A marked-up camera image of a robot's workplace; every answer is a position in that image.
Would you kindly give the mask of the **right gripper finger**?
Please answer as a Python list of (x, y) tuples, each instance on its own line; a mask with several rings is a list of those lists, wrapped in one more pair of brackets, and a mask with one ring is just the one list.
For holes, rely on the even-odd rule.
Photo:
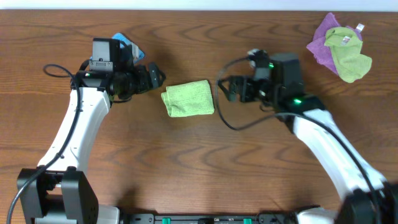
[(227, 81), (228, 86), (225, 87), (223, 85), (225, 81), (221, 81), (218, 83), (218, 87), (221, 89), (221, 91), (224, 93), (225, 97), (227, 98), (228, 101), (230, 102), (235, 102), (237, 99), (237, 85), (234, 82)]
[(222, 78), (218, 80), (218, 85), (223, 85), (224, 82), (227, 82), (228, 85), (238, 85), (239, 84), (239, 76), (228, 76), (226, 78)]

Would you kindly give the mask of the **light green cloth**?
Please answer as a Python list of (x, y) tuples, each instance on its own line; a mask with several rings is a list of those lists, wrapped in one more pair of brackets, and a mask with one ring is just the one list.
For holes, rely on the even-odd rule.
[(208, 115), (215, 112), (208, 80), (167, 86), (161, 93), (167, 113), (172, 118)]

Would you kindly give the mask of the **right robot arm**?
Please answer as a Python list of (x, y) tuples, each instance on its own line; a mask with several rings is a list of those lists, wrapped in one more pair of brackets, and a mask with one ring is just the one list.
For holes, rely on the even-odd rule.
[(215, 90), (228, 101), (258, 101), (318, 159), (342, 201), (335, 212), (319, 206), (296, 210), (286, 223), (397, 223), (397, 184), (391, 184), (345, 138), (321, 100), (306, 93), (298, 57), (254, 49), (227, 63)]

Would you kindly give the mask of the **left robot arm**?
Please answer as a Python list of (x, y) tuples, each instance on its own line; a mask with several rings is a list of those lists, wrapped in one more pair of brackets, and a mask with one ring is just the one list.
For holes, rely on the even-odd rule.
[(93, 39), (91, 57), (70, 79), (70, 101), (58, 133), (34, 169), (22, 169), (13, 203), (26, 223), (128, 223), (118, 207), (100, 205), (86, 177), (98, 130), (111, 107), (162, 86), (154, 63), (139, 65), (140, 48), (122, 34)]

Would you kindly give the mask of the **folded blue cloth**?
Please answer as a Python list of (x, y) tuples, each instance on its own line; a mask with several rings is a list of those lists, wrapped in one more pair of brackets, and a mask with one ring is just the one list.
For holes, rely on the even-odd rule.
[(122, 33), (116, 33), (112, 38), (93, 39), (92, 55), (89, 64), (94, 66), (126, 69), (145, 57), (144, 52)]

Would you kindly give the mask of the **purple cloth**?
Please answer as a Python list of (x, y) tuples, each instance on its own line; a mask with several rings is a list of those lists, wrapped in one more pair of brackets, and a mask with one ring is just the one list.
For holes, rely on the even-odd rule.
[(331, 50), (329, 47), (325, 46), (324, 43), (326, 32), (334, 27), (340, 26), (335, 15), (329, 12), (315, 30), (312, 41), (307, 45), (307, 49), (313, 54), (317, 63), (324, 65), (336, 75), (338, 75), (338, 71), (335, 67)]

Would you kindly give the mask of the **crumpled olive green cloth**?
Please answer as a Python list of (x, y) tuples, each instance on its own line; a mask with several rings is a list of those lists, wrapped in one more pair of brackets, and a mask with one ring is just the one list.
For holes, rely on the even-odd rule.
[(336, 71), (343, 81), (353, 83), (370, 71), (373, 60), (361, 53), (363, 41), (353, 29), (334, 27), (327, 30), (324, 46), (330, 49)]

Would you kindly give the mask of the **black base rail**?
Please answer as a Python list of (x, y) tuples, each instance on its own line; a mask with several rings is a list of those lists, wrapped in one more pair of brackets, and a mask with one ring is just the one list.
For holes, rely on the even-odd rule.
[(257, 215), (155, 215), (122, 214), (119, 224), (296, 224), (294, 213), (259, 213)]

